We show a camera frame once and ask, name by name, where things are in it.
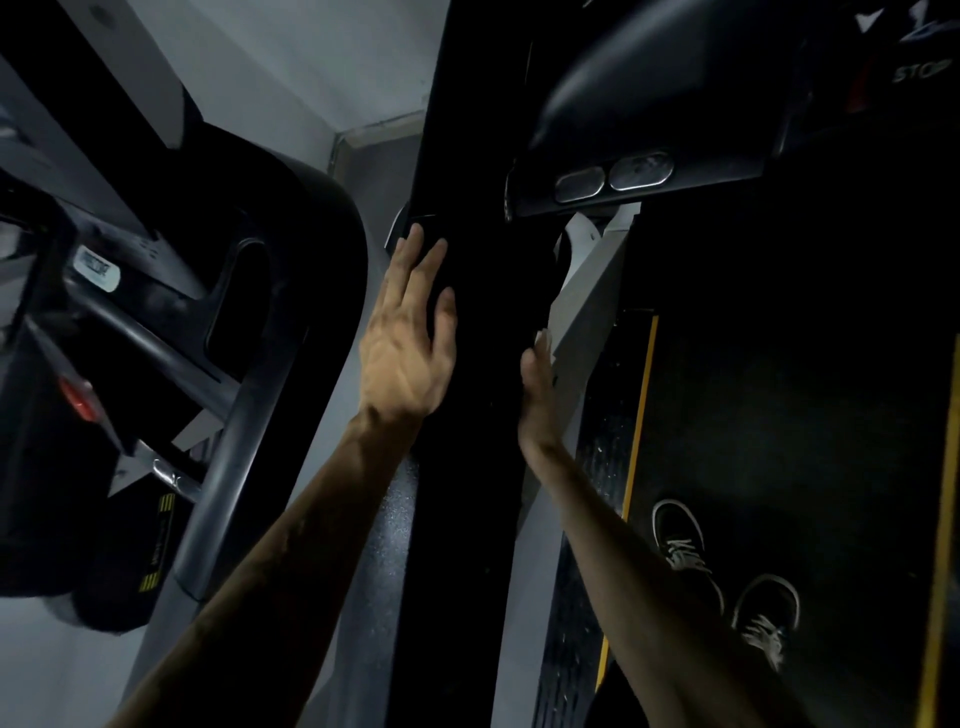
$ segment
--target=hand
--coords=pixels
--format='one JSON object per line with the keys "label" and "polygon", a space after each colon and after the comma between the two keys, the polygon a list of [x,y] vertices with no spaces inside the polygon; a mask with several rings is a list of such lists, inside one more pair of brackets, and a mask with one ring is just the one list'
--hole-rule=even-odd
{"label": "hand", "polygon": [[541,479],[543,464],[565,452],[557,429],[550,345],[550,331],[545,328],[537,334],[533,349],[525,351],[520,358],[523,406],[517,435],[527,465]]}
{"label": "hand", "polygon": [[385,421],[419,423],[444,400],[457,359],[457,309],[446,288],[434,312],[434,340],[426,332],[426,301],[446,255],[438,240],[414,268],[423,228],[400,238],[360,342],[360,408]]}

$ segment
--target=wrist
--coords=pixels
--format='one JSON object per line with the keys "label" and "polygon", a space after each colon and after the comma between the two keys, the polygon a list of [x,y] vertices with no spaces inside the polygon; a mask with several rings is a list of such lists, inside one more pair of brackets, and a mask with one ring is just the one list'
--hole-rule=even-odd
{"label": "wrist", "polygon": [[524,457],[530,470],[543,485],[561,479],[576,463],[561,442],[537,443],[524,449]]}
{"label": "wrist", "polygon": [[361,405],[350,421],[349,429],[358,436],[374,440],[388,449],[402,448],[404,453],[413,446],[423,419],[409,414],[385,414],[375,407]]}

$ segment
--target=left hand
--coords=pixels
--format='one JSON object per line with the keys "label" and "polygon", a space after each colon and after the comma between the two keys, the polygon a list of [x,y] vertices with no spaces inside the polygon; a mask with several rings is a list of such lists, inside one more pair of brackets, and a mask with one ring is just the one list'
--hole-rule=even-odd
{"label": "left hand", "polygon": [[360,342],[360,409],[385,421],[422,420],[444,400],[457,360],[457,309],[446,288],[434,311],[434,340],[426,332],[426,302],[446,255],[440,239],[417,267],[423,228],[400,238],[367,332]]}

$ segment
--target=yellow stripe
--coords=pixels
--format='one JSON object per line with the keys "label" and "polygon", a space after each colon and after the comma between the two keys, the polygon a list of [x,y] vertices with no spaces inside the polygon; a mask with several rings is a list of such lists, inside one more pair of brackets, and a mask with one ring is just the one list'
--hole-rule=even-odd
{"label": "yellow stripe", "polygon": [[[636,407],[636,425],[634,425],[634,446],[630,450],[630,469],[627,471],[627,491],[623,494],[623,508],[620,515],[624,521],[630,519],[630,501],[634,497],[634,476],[636,475],[636,455],[640,451],[640,431],[643,429],[643,411],[647,407],[647,390],[650,388],[650,370],[654,366],[654,342],[657,341],[657,324],[660,316],[654,316],[650,322],[650,339],[647,341],[647,360],[643,365],[643,381],[640,383],[640,402]],[[600,667],[597,669],[597,683],[595,691],[600,690],[600,684],[607,674],[607,660],[610,657],[610,642],[607,635],[603,636],[603,646],[600,647]]]}
{"label": "yellow stripe", "polygon": [[953,377],[947,412],[947,441],[944,469],[940,482],[940,515],[937,543],[933,554],[933,584],[930,588],[930,612],[926,622],[924,671],[920,679],[917,703],[917,728],[934,728],[937,723],[937,688],[943,662],[944,629],[947,625],[947,588],[950,579],[950,551],[953,537],[953,513],[956,509],[957,451],[960,449],[960,336],[953,345]]}

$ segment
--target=sneaker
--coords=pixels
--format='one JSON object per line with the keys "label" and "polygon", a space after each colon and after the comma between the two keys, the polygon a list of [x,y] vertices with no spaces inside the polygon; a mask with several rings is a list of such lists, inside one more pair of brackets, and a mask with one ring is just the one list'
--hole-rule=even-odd
{"label": "sneaker", "polygon": [[690,509],[678,500],[661,500],[654,505],[654,541],[673,571],[706,603],[719,607],[723,615],[723,592],[713,580],[704,561],[704,532]]}
{"label": "sneaker", "polygon": [[770,667],[780,672],[787,637],[800,625],[800,595],[781,576],[762,574],[736,600],[732,624],[743,641],[763,650]]}

